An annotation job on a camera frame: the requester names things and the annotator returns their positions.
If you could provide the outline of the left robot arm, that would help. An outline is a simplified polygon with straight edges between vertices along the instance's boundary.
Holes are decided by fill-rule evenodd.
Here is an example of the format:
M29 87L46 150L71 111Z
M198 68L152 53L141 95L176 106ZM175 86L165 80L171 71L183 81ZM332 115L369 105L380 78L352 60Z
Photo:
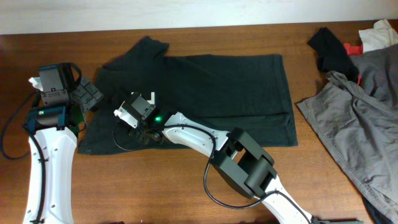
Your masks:
M31 154L24 223L73 223L73 155L78 135L87 127L85 113L103 94L89 79L82 78L69 95L61 105L31 108L23 126Z

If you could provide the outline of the black Nike t-shirt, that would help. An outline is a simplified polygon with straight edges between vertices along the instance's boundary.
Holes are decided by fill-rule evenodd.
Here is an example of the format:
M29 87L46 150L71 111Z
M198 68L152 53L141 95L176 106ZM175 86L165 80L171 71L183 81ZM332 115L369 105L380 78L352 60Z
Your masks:
M103 98L78 146L80 154L144 148L131 127L114 115L133 92L153 96L158 107L210 128L241 128L263 147L298 144L281 55L168 57L168 48L145 37L98 70L95 86Z

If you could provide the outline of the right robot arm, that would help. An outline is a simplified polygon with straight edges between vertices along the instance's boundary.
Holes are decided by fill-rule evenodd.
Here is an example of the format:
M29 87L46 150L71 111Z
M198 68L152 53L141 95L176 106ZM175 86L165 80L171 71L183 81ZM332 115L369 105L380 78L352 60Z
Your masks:
M210 193L208 173L213 167L238 194L253 202L247 208L263 204L280 223L316 223L286 191L273 158L242 129L221 131L196 123L182 113L159 111L150 106L142 111L126 109L117 116L145 137L167 140L194 149L208 157L203 186L209 198L223 207L244 209L221 202Z

